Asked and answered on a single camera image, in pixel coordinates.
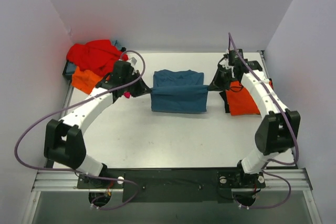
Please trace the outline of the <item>teal blue t shirt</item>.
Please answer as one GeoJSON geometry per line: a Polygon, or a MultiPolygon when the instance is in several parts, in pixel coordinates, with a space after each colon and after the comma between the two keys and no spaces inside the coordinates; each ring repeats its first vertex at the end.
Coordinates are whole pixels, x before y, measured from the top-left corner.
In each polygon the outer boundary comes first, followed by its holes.
{"type": "Polygon", "coordinates": [[[163,113],[201,114],[207,111],[208,86],[204,73],[160,70],[153,75],[151,110],[163,113]]]}

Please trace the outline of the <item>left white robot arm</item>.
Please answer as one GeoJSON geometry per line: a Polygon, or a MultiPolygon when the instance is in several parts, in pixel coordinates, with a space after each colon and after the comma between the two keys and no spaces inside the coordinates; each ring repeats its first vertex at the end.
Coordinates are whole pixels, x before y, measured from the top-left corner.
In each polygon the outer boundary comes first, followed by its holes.
{"type": "Polygon", "coordinates": [[[60,120],[50,120],[46,126],[44,156],[77,172],[90,175],[95,188],[108,182],[107,167],[87,154],[83,136],[94,120],[125,93],[133,97],[149,94],[151,89],[135,70],[136,59],[119,60],[81,105],[60,120]]]}

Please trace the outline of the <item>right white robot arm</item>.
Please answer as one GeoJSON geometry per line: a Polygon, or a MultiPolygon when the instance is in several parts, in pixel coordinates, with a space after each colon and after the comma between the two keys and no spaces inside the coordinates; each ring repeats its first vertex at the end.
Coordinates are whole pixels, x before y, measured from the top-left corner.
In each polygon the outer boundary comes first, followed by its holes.
{"type": "Polygon", "coordinates": [[[282,165],[297,163],[300,114],[280,101],[272,81],[265,76],[258,61],[245,59],[241,49],[226,51],[217,64],[209,90],[219,91],[226,113],[261,115],[254,136],[255,145],[239,162],[242,169],[234,174],[238,186],[248,186],[253,181],[253,174],[260,172],[269,162],[276,162],[279,154],[291,148],[296,151],[293,161],[282,162],[282,165]]]}

